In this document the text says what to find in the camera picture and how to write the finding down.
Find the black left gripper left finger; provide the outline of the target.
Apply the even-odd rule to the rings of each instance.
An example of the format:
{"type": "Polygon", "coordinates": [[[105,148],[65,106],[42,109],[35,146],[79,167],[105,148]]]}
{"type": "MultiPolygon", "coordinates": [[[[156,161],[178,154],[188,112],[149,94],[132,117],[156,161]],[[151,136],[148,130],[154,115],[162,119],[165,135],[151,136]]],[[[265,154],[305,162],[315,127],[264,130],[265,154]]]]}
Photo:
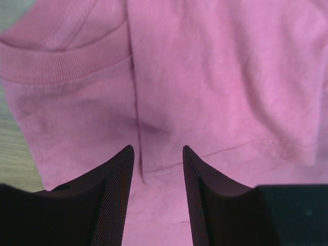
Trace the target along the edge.
{"type": "Polygon", "coordinates": [[[1,245],[121,245],[134,168],[126,146],[51,191],[1,185],[1,245]]]}

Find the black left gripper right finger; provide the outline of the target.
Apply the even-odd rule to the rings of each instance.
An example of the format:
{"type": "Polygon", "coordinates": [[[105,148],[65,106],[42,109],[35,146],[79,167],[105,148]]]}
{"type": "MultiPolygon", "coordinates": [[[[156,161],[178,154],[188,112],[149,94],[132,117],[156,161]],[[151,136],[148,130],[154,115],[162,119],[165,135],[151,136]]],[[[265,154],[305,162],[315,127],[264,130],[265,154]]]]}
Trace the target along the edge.
{"type": "Polygon", "coordinates": [[[327,245],[327,185],[247,187],[183,148],[193,245],[327,245]]]}

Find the pink t-shirt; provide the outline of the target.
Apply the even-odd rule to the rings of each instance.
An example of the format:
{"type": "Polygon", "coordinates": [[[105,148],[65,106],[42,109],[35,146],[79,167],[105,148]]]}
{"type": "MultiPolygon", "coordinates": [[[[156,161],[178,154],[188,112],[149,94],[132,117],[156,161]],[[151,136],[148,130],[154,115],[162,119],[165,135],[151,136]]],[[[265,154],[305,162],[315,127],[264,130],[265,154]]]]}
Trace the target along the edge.
{"type": "Polygon", "coordinates": [[[123,245],[191,245],[190,146],[228,177],[327,182],[327,1],[36,1],[1,84],[46,190],[135,151],[123,245]]]}

